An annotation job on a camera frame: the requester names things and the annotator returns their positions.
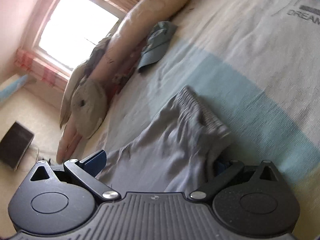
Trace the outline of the pink folded quilt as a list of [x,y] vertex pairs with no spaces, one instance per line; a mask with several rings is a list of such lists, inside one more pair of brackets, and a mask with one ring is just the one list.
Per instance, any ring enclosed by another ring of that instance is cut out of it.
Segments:
[[[140,53],[152,28],[176,14],[188,0],[140,0],[125,16],[107,46],[107,50],[89,77],[101,84],[107,96],[107,107],[113,96],[125,85],[135,70]],[[75,127],[74,116],[62,127],[56,161],[71,158],[83,138]]]

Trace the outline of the grey cat face cushion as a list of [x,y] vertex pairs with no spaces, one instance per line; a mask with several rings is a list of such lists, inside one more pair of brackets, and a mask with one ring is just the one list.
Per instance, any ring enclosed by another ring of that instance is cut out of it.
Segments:
[[103,123],[107,110],[107,96],[101,84],[92,79],[81,81],[71,100],[77,132],[90,138]]

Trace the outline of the patchwork bed sheet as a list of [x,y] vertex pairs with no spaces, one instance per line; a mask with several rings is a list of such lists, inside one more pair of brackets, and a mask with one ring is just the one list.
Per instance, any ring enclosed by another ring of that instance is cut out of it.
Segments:
[[231,130],[214,161],[272,161],[300,203],[294,234],[319,235],[319,0],[190,0],[163,58],[135,73],[73,157],[124,147],[190,87]]

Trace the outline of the window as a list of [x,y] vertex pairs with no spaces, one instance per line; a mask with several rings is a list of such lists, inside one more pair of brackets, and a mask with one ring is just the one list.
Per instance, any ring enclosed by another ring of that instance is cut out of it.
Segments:
[[107,0],[52,0],[35,36],[33,50],[55,69],[69,75],[124,16]]

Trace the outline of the blue baseball cap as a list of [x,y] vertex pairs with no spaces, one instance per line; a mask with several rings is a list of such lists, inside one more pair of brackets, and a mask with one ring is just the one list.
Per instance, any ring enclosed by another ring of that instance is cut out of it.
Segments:
[[176,30],[177,26],[170,21],[158,22],[153,27],[141,52],[140,62],[137,66],[139,73],[144,72],[152,64],[163,58]]

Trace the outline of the black wall television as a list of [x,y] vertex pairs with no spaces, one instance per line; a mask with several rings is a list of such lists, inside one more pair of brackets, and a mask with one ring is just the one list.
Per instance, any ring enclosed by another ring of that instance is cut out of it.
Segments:
[[34,136],[29,129],[19,122],[14,122],[1,140],[1,161],[16,170]]

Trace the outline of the grey-blue pants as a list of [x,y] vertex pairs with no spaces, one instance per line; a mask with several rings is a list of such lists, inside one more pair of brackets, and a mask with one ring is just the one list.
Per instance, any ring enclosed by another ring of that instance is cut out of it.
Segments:
[[122,196],[129,191],[189,194],[213,178],[213,162],[231,140],[231,130],[185,86],[138,137],[107,153],[98,179]]

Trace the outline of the left pink curtain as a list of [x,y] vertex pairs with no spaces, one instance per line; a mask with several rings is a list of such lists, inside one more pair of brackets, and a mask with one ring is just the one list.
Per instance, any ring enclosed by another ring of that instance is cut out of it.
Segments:
[[62,92],[65,91],[69,77],[45,63],[33,53],[18,48],[15,56],[15,64],[50,87]]

